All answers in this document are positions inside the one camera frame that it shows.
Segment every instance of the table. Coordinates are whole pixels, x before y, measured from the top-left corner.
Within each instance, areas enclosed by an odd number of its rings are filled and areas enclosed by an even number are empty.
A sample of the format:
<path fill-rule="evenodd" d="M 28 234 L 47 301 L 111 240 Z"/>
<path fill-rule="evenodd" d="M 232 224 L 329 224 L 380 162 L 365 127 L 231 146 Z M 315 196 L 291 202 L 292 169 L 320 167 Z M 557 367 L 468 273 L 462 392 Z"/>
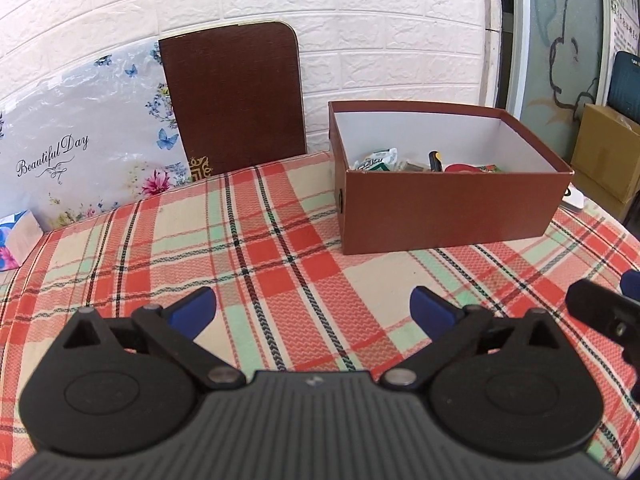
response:
<path fill-rule="evenodd" d="M 589 452 L 617 472 L 638 455 L 634 372 L 620 348 L 570 318 L 579 278 L 617 288 L 640 243 L 589 202 L 558 210 L 541 238 L 344 256 L 327 153 L 224 174 L 47 234 L 0 274 L 0 478 L 32 453 L 17 410 L 27 378 L 80 306 L 127 316 L 211 286 L 216 319 L 197 342 L 249 376 L 258 368 L 355 370 L 375 377 L 428 343 L 409 293 L 426 285 L 499 316 L 550 312 L 605 399 Z"/>

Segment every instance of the wall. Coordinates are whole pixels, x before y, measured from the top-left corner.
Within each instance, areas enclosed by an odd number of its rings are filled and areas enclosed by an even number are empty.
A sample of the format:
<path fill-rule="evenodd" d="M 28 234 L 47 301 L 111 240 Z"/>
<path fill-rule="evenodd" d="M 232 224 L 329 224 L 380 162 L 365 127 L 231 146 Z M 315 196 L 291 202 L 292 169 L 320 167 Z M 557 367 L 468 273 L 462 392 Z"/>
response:
<path fill-rule="evenodd" d="M 483 63 L 488 64 L 485 3 L 0 0 L 0 100 L 120 44 L 205 26 L 280 19 L 298 35 L 309 148 L 322 149 L 330 99 L 479 102 Z M 491 52 L 497 57 L 497 49 Z"/>

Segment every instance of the flower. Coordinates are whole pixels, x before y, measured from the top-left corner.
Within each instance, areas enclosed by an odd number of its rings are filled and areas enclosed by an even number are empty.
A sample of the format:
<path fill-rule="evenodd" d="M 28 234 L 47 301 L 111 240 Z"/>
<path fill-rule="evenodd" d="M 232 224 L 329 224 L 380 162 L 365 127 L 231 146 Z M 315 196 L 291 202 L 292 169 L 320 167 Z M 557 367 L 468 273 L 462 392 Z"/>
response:
<path fill-rule="evenodd" d="M 0 247 L 0 270 L 16 269 L 17 267 L 20 265 L 15 261 L 9 249 L 4 246 Z"/>
<path fill-rule="evenodd" d="M 142 193 L 147 196 L 158 195 L 169 189 L 169 174 L 163 171 L 164 177 L 160 176 L 158 170 L 154 170 L 154 176 L 145 180 L 142 186 Z"/>

